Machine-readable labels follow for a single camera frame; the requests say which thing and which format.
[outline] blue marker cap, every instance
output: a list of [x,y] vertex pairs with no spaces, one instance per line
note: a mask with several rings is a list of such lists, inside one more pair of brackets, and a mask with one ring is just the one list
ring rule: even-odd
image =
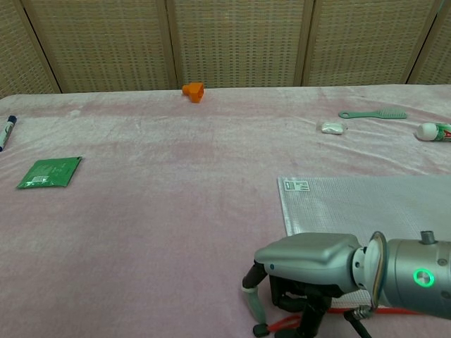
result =
[[8,118],[8,122],[12,122],[15,124],[17,122],[17,118],[14,115],[10,115]]

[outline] green comb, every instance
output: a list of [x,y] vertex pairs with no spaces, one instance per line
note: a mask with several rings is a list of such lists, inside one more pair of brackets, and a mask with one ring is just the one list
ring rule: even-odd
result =
[[341,118],[407,118],[404,109],[382,108],[378,111],[341,111],[338,116]]

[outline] green led light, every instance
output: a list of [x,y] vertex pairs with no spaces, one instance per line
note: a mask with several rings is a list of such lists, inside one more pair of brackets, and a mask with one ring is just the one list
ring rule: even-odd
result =
[[418,269],[414,272],[414,281],[420,287],[432,287],[435,282],[435,277],[432,272],[427,269]]

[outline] white label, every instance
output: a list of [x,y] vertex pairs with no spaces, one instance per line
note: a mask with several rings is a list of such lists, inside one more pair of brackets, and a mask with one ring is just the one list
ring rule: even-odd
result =
[[307,181],[283,181],[286,192],[309,192],[310,187]]
[[31,180],[31,182],[44,183],[47,181],[48,178],[49,178],[49,176],[34,176],[33,179]]

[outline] white cap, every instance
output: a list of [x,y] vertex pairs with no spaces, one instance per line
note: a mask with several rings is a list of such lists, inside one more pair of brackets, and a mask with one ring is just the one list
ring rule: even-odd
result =
[[438,134],[435,123],[423,123],[416,129],[416,137],[421,141],[433,141]]

